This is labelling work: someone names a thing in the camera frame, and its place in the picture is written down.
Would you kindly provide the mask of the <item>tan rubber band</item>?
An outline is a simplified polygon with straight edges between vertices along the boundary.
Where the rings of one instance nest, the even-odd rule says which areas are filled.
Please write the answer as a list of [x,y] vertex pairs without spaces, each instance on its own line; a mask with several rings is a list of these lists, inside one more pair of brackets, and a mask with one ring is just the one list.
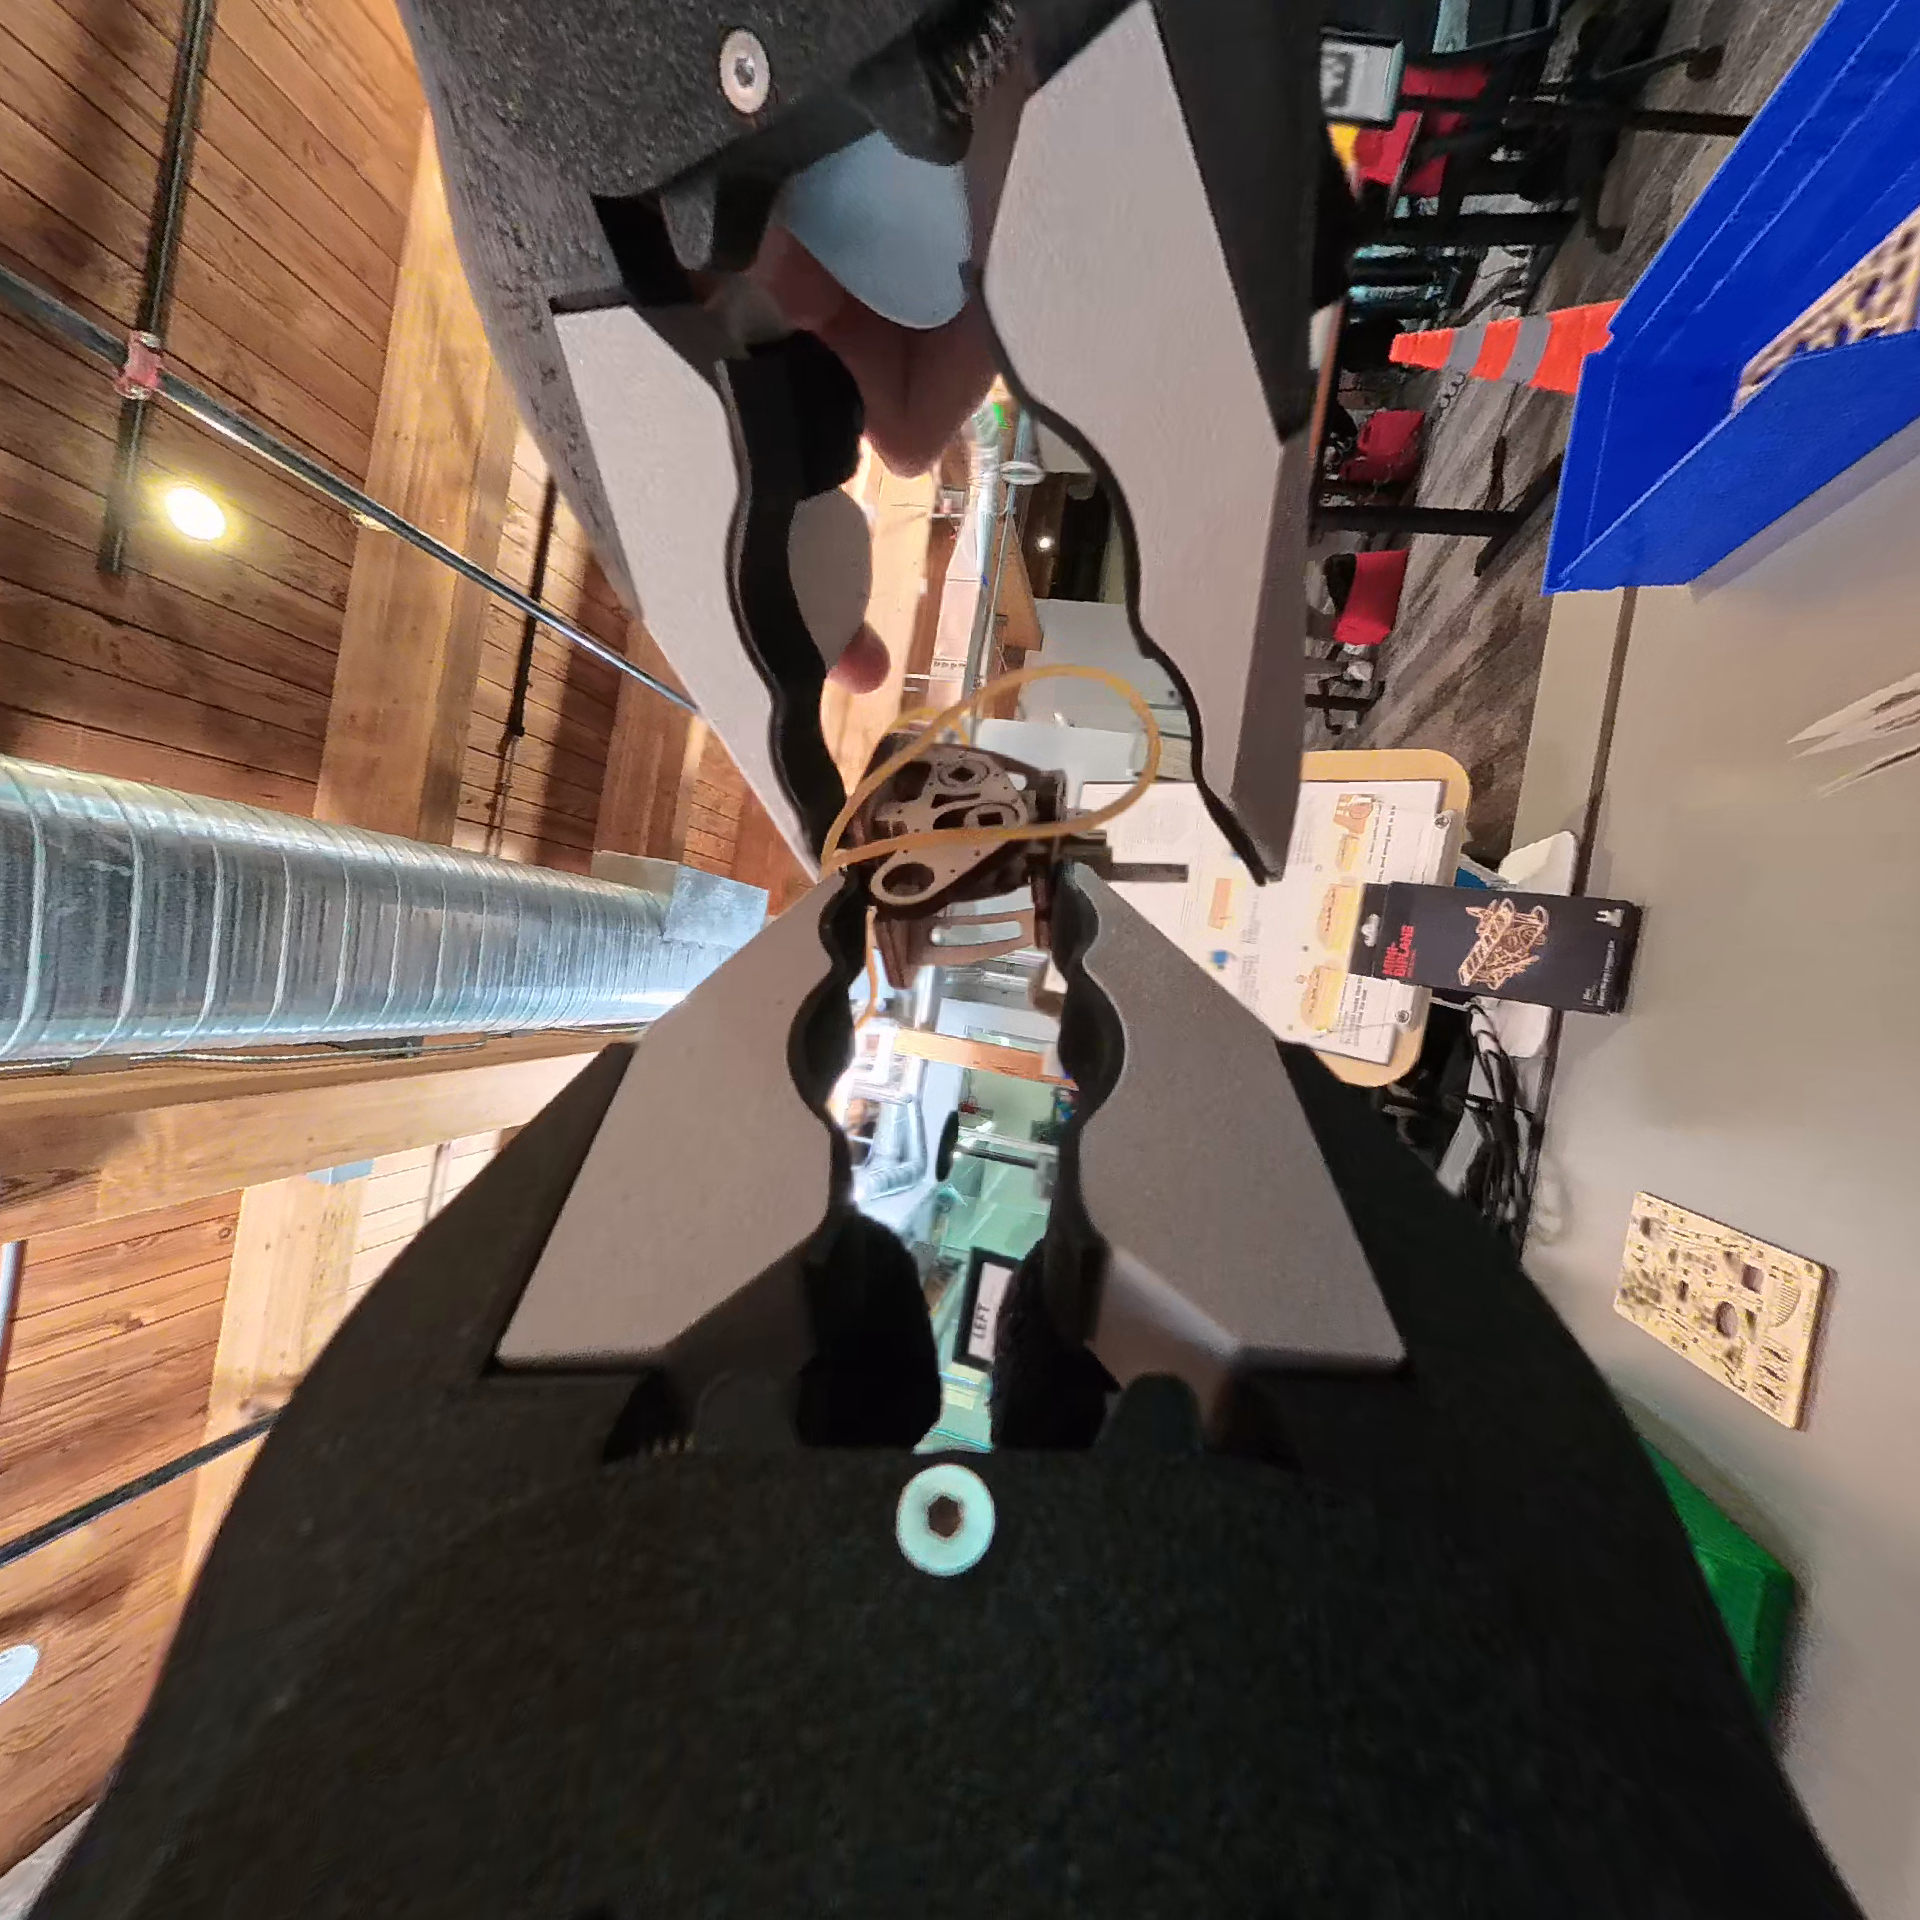
[[[1033,685],[1053,685],[1053,684],[1087,684],[1087,685],[1099,689],[1103,692],[1111,694],[1133,716],[1133,719],[1136,724],[1135,735],[1133,735],[1133,746],[1139,747],[1139,767],[1135,767],[1133,780],[1120,786],[1120,794],[1115,797],[1109,797],[1099,805],[1089,806],[1093,812],[1093,819],[1090,819],[1093,825],[1107,825],[1111,830],[1129,810],[1139,806],[1145,799],[1145,796],[1150,794],[1150,789],[1162,780],[1163,759],[1167,759],[1167,738],[1163,738],[1163,729],[1162,729],[1162,719],[1157,716],[1157,709],[1152,707],[1152,701],[1145,700],[1145,694],[1139,691],[1136,684],[1133,684],[1129,679],[1125,679],[1125,676],[1120,676],[1111,670],[1105,670],[1105,667],[1095,667],[1095,666],[1087,666],[1087,663],[1024,666],[1024,667],[1018,667],[1018,670],[1001,673],[995,679],[989,679],[974,692],[970,692],[965,700],[960,700],[955,703],[950,703],[947,709],[939,709],[939,711],[936,711],[936,709],[904,711],[898,716],[894,729],[882,735],[866,773],[854,786],[854,790],[851,790],[848,799],[843,803],[841,812],[834,815],[833,827],[827,830],[827,837],[826,837],[826,846],[824,846],[824,875],[837,875],[837,874],[851,875],[858,884],[858,892],[861,892],[861,898],[862,898],[862,909],[865,909],[862,955],[865,955],[865,930],[866,930],[866,902],[865,902],[858,875],[854,875],[847,869],[843,859],[834,853],[837,844],[843,838],[843,833],[851,823],[856,805],[873,794],[877,781],[886,780],[906,759],[913,759],[915,754],[925,751],[936,740],[944,738],[944,740],[953,740],[953,743],[960,743],[960,746],[974,746],[974,747],[982,747],[982,749],[997,751],[993,746],[982,743],[971,731],[976,719],[982,717],[982,714],[989,707],[997,703],[1000,700],[1015,698],[1018,692],[1024,692],[1026,689],[1033,689]],[[1011,754],[1011,759],[1030,761],[1030,763],[1033,763],[1042,770],[1063,773],[1072,780],[1072,773],[1069,767],[1059,767],[1059,765],[1046,763],[1041,759],[1023,759],[1023,757],[1013,757],[1013,754]],[[1055,906],[1053,934],[1055,934],[1055,924],[1062,914],[1062,898],[1065,894],[1065,884],[1069,884],[1069,878],[1063,881],[1063,892],[1059,895],[1059,902]],[[870,1021],[873,1021],[882,1013],[878,1009],[872,1009],[870,990],[866,990],[866,982],[865,982],[865,970],[862,970],[862,986],[865,986],[866,998],[865,998],[861,1013],[856,1014],[856,1027],[866,1027]]]

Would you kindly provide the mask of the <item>wooden model assembly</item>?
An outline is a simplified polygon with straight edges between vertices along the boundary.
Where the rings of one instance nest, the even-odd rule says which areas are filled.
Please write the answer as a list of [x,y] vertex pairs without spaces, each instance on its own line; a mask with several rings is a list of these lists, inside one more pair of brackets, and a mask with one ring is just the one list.
[[866,902],[865,982],[886,1011],[927,972],[1047,954],[1071,867],[1184,884],[1186,858],[1129,858],[1063,773],[936,740],[877,781],[834,853]]

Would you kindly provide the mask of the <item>silver ventilation duct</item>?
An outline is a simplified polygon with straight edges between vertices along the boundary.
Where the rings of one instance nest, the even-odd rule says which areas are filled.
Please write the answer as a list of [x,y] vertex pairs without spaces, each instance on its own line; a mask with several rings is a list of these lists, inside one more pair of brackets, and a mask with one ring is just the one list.
[[2,761],[7,1068],[649,1023],[767,911]]

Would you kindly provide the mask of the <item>wooden parts sheet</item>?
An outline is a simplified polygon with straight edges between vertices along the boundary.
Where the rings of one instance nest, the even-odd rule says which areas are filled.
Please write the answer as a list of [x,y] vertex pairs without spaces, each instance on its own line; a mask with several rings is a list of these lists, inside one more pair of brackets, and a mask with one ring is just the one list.
[[1617,1314],[1794,1431],[1806,1419],[1832,1275],[1811,1258],[1640,1191]]

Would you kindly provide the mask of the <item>black packaging box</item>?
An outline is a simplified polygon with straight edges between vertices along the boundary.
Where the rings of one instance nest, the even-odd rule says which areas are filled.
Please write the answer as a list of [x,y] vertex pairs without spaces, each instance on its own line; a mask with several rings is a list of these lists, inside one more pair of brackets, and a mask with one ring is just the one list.
[[1617,1014],[1641,909],[1510,887],[1384,883],[1360,889],[1350,972],[1430,991]]

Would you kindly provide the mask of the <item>cut-out wooden sheet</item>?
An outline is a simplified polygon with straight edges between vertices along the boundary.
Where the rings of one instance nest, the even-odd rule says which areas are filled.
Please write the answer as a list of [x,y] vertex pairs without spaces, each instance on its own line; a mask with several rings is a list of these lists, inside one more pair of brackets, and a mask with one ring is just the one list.
[[1823,291],[1742,367],[1734,409],[1744,409],[1783,367],[1813,353],[1833,353],[1911,333],[1919,325],[1919,209],[1906,213],[1855,267]]

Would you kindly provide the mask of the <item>instruction booklet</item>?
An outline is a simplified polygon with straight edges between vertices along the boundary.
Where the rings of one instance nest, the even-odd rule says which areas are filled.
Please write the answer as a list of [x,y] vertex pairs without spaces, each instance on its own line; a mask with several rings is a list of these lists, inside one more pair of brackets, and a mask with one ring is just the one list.
[[1816,794],[1826,799],[1919,759],[1919,675],[1911,673],[1835,709],[1787,740],[1793,757],[1869,751]]

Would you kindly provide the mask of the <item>blue plastic bin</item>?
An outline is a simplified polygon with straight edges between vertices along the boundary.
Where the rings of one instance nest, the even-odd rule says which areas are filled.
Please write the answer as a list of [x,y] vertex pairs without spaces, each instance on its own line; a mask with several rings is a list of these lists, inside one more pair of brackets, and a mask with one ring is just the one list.
[[1693,585],[1915,426],[1919,325],[1744,363],[1919,209],[1919,5],[1835,5],[1583,372],[1544,585]]

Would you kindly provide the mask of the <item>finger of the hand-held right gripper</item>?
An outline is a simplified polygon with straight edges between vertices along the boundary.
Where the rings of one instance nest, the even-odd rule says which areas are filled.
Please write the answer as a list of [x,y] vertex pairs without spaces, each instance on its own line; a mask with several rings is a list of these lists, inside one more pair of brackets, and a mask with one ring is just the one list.
[[1347,198],[1321,9],[1026,5],[1023,47],[982,269],[1000,367],[1107,489],[1202,803],[1277,881],[1306,719],[1314,238]]
[[640,621],[816,881],[848,797],[821,701],[854,643],[854,375],[698,305],[566,309],[557,333]]

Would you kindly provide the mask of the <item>instruction sheet clipboard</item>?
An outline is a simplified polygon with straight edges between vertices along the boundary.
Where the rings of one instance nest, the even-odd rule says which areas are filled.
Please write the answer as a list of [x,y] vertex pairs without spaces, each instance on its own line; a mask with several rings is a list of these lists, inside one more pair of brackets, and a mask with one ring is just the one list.
[[1470,805],[1465,767],[1446,751],[1311,751],[1272,883],[1251,875],[1191,781],[1155,783],[1105,834],[1123,867],[1184,874],[1115,887],[1202,974],[1345,1083],[1386,1087],[1418,1065],[1432,994],[1350,970],[1363,895],[1451,884]]

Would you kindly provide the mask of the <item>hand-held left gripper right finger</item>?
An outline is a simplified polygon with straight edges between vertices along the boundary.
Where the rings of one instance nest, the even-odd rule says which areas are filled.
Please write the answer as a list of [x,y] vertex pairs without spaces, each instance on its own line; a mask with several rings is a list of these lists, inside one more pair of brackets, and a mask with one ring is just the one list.
[[1377,1377],[1401,1332],[1278,1038],[1105,878],[1059,894],[1050,1316],[1109,1377]]

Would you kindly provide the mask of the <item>orange traffic cone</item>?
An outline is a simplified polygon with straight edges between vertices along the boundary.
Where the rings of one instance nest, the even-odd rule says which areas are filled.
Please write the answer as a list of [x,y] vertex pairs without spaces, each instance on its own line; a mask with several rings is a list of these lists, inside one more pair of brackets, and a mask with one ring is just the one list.
[[1389,363],[1573,396],[1590,357],[1610,345],[1619,307],[1619,299],[1607,299],[1520,317],[1408,329],[1389,347]]

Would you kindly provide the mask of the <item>person's right hand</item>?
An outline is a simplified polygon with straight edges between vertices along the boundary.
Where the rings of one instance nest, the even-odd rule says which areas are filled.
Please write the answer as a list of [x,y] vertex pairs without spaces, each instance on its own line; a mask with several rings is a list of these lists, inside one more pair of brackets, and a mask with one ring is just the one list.
[[979,294],[939,326],[906,326],[861,301],[791,231],[775,227],[753,263],[782,323],[824,342],[862,398],[866,442],[886,466],[936,466],[1000,378]]

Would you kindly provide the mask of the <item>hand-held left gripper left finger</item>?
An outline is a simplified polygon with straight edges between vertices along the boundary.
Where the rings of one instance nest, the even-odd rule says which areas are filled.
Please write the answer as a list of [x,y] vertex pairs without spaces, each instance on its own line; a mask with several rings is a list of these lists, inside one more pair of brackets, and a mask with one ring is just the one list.
[[805,1019],[848,1011],[816,884],[637,1043],[534,1277],[496,1345],[507,1371],[798,1377],[805,1262],[847,1178]]

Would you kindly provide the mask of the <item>red office chair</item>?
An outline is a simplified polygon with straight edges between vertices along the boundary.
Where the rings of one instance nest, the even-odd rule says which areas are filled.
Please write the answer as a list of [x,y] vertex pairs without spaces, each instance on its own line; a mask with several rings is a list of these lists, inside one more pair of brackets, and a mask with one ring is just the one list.
[[1323,561],[1333,605],[1331,637],[1343,650],[1377,650],[1400,623],[1408,548],[1341,550]]

